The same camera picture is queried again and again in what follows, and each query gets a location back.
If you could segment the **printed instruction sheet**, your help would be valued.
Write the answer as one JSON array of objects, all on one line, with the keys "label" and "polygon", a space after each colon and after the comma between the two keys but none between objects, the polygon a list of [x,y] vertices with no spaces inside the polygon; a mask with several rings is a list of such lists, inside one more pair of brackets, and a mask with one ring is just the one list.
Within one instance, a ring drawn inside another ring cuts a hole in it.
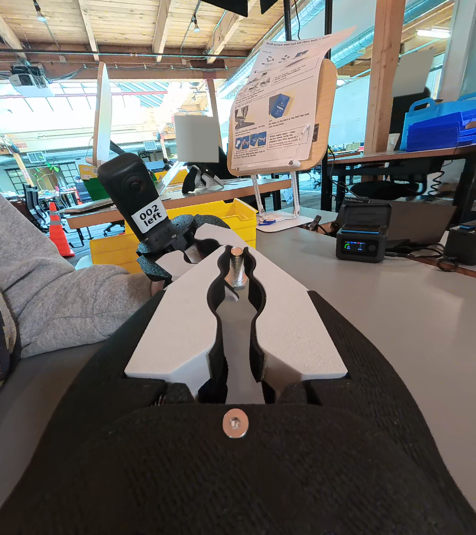
[{"label": "printed instruction sheet", "polygon": [[262,44],[233,103],[228,146],[234,149],[232,168],[308,159],[322,61],[355,30]]}]

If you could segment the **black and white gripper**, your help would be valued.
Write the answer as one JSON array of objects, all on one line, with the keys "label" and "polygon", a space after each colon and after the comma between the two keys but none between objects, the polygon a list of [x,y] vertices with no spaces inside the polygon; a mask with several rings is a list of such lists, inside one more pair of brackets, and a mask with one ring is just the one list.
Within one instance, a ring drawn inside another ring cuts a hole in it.
[{"label": "black and white gripper", "polygon": [[213,186],[223,187],[223,181],[212,171],[197,165],[188,165],[188,173],[182,184],[182,194],[193,193],[196,189]]}]

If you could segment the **person's left forearm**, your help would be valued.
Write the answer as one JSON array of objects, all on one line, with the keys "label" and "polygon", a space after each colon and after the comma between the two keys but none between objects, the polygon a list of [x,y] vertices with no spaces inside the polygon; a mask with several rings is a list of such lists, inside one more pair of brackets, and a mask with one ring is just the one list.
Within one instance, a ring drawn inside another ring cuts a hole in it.
[{"label": "person's left forearm", "polygon": [[59,255],[20,264],[5,290],[18,327],[21,358],[109,338],[163,282],[114,265],[75,270]]}]

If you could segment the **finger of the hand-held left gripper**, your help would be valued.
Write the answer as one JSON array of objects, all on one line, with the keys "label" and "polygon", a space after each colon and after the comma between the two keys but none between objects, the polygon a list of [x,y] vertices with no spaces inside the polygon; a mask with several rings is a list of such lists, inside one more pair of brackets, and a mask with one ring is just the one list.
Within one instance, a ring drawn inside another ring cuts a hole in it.
[{"label": "finger of the hand-held left gripper", "polygon": [[200,263],[203,258],[203,254],[198,250],[173,251],[164,254],[155,263],[171,275],[173,282],[189,271],[194,264]]},{"label": "finger of the hand-held left gripper", "polygon": [[251,243],[246,242],[234,230],[210,223],[202,224],[195,231],[196,242],[200,243],[207,240],[215,241],[218,244],[216,247],[230,245],[233,248],[239,247],[245,249],[246,247],[250,247],[255,249],[255,239]]}]

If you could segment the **wooden display board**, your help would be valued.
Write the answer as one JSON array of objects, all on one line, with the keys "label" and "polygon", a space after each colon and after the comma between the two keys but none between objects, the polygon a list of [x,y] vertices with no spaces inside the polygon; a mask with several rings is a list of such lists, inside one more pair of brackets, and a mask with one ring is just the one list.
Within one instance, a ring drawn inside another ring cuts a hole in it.
[{"label": "wooden display board", "polygon": [[332,118],[335,90],[337,80],[337,68],[330,59],[324,59],[319,74],[318,92],[316,97],[316,112],[314,126],[311,127],[312,144],[307,160],[298,161],[297,158],[290,164],[268,163],[257,167],[239,165],[238,169],[231,167],[231,157],[234,149],[229,147],[227,154],[227,166],[229,172],[235,176],[252,176],[264,174],[279,174],[292,171],[307,171],[321,163],[327,154],[330,121]]}]

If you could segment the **white board stand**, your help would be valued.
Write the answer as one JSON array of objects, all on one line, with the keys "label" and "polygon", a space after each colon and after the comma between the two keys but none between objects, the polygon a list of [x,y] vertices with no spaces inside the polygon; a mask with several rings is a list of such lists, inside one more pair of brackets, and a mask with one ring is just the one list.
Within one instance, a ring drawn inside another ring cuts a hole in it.
[{"label": "white board stand", "polygon": [[313,218],[301,215],[299,181],[297,177],[296,168],[290,168],[291,189],[293,192],[293,211],[284,212],[282,210],[274,210],[266,212],[261,204],[260,189],[258,184],[259,175],[252,175],[253,189],[255,192],[255,199],[259,208],[257,214],[256,229],[264,233],[274,233],[290,228],[306,225],[313,221]]}]

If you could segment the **black charger case with screen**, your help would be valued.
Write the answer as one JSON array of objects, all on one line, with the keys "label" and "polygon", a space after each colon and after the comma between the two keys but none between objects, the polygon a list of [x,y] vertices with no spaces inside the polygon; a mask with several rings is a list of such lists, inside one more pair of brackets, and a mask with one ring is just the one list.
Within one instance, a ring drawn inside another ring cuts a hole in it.
[{"label": "black charger case with screen", "polygon": [[350,202],[341,208],[336,257],[343,261],[380,263],[385,257],[392,206]]}]

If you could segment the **wooden pillar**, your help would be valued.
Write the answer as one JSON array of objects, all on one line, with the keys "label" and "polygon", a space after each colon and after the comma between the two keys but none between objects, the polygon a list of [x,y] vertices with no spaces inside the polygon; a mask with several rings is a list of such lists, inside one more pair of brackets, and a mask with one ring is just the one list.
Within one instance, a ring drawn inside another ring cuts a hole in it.
[{"label": "wooden pillar", "polygon": [[405,1],[377,1],[369,77],[364,155],[385,152],[393,107]]}]

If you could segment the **orange traffic cone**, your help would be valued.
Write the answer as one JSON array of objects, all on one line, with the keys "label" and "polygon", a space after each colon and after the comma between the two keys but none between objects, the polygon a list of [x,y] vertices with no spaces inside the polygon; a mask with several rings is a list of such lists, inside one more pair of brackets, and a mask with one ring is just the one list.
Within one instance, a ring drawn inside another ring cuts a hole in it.
[{"label": "orange traffic cone", "polygon": [[56,210],[54,202],[49,204],[49,238],[57,247],[59,254],[63,258],[72,258],[75,256],[72,247],[67,241],[66,233],[62,226],[60,217]]}]

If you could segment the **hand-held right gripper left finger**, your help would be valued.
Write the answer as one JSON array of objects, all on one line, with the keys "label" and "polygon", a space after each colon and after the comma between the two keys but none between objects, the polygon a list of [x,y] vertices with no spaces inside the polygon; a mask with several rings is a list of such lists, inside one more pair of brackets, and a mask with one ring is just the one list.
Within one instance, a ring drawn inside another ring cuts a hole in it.
[{"label": "hand-held right gripper left finger", "polygon": [[124,372],[185,384],[201,403],[225,403],[228,364],[217,314],[226,298],[230,246],[223,245],[163,292]]}]

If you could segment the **wooden desk with black legs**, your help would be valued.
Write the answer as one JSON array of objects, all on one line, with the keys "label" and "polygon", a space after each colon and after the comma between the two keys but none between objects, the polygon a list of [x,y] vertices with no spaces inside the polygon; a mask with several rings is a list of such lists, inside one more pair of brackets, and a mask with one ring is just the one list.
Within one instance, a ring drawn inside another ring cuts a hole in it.
[{"label": "wooden desk with black legs", "polygon": [[476,195],[476,144],[455,148],[433,149],[427,151],[395,151],[370,155],[336,155],[331,164],[322,169],[321,209],[329,211],[332,207],[338,212],[346,194],[348,177],[416,177],[441,171],[445,161],[464,159],[465,164],[453,197],[456,207],[454,219],[458,220],[469,211],[469,203]]}]

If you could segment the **black office chair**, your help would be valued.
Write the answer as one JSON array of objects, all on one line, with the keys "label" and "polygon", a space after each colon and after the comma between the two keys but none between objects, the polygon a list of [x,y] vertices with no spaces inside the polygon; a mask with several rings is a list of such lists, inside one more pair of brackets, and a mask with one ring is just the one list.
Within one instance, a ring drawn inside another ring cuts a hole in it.
[{"label": "black office chair", "polygon": [[24,198],[30,221],[42,232],[49,232],[49,221],[39,203],[38,189],[29,184],[23,184]]},{"label": "black office chair", "polygon": [[423,195],[419,183],[397,183],[388,180],[360,182],[350,187],[349,192],[358,198],[394,201],[402,197]]}]

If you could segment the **silver hex bolt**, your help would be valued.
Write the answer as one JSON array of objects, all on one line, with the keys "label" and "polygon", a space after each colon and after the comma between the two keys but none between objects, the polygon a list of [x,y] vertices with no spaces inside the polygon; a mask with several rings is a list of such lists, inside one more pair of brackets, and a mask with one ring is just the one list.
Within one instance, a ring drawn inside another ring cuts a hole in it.
[{"label": "silver hex bolt", "polygon": [[244,269],[244,251],[240,247],[230,250],[229,271],[224,279],[226,300],[238,301],[238,292],[243,290],[248,282]]}]

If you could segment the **green plastic bin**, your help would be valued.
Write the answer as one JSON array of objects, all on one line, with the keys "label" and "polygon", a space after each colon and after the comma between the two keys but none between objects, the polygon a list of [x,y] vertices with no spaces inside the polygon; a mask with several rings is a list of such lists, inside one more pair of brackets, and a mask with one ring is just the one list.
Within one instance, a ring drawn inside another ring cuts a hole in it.
[{"label": "green plastic bin", "polygon": [[110,198],[109,194],[98,179],[96,167],[88,164],[79,164],[78,168],[80,178],[93,201]]}]

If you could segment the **long wooden desk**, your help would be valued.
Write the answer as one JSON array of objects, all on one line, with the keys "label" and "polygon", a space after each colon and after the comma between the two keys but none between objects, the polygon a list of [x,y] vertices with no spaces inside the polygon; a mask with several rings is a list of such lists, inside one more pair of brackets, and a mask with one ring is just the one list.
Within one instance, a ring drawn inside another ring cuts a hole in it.
[{"label": "long wooden desk", "polygon": [[[260,178],[257,180],[261,193],[271,193],[288,189],[291,186],[289,178]],[[255,192],[251,179],[241,179],[232,184],[226,183],[223,187],[201,189],[187,195],[182,194],[180,189],[165,192],[161,199],[164,207],[168,209],[182,208],[208,202],[232,200],[234,198],[251,196]],[[67,224],[72,230],[112,223],[123,220],[120,212],[114,206],[68,216]]]}]

